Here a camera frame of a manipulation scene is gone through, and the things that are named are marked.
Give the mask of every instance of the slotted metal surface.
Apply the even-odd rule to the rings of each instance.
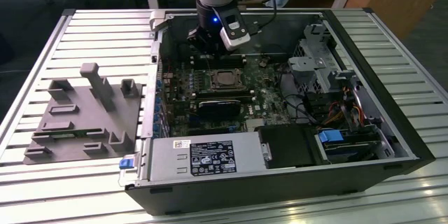
[[[437,160],[365,192],[273,204],[153,217],[118,186],[118,158],[21,165],[49,95],[50,79],[87,85],[77,67],[89,60],[109,83],[133,78],[145,83],[150,39],[147,10],[77,11],[55,36],[13,133],[0,157],[0,223],[434,223],[448,215],[448,105],[445,93],[390,40],[373,16],[361,10],[334,12]]]

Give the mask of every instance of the blue tab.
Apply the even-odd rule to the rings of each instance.
[[[133,168],[133,159],[121,159],[118,164],[119,170]]]
[[[319,132],[318,138],[322,143],[343,140],[342,134],[338,130],[326,130],[326,131]]]

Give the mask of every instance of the colored wires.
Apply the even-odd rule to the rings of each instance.
[[[362,112],[362,109],[355,106],[355,104],[353,103],[353,108],[357,110],[357,116],[358,116],[358,123],[361,125],[361,127],[363,127],[363,112]]]

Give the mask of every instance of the black plastic part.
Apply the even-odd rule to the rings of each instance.
[[[227,134],[230,133],[230,129],[227,127],[217,128],[217,129],[201,129],[201,130],[189,130],[189,136],[203,136],[203,135],[215,135],[215,134]]]
[[[379,104],[382,105],[390,121],[393,122],[402,138],[405,139],[413,154],[422,159],[421,162],[418,162],[417,165],[411,167],[411,170],[415,170],[429,164],[431,161],[434,161],[435,158],[430,153],[430,150],[427,149],[427,146],[423,143],[421,137],[418,136],[417,131],[414,130],[407,118],[402,114],[402,111],[397,106],[391,95],[386,91],[333,12],[330,10],[325,10],[323,16],[326,18],[326,21],[329,22],[329,25],[333,28],[333,32],[341,42],[341,46],[346,49],[354,66],[362,73],[366,85],[371,89],[371,92]]]
[[[362,7],[362,11],[365,13],[374,13],[373,9],[370,7]]]
[[[74,15],[74,13],[75,13],[75,9],[65,9],[63,11],[62,11],[62,16],[73,16]]]
[[[271,160],[265,162],[267,169],[323,164],[315,132],[307,124],[269,125],[257,129],[261,143],[269,145]]]
[[[241,110],[239,101],[207,101],[197,106],[197,115],[201,118],[227,118],[237,116]]]

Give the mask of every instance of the power supply label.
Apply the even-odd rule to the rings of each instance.
[[[231,141],[189,144],[193,176],[235,173]]]

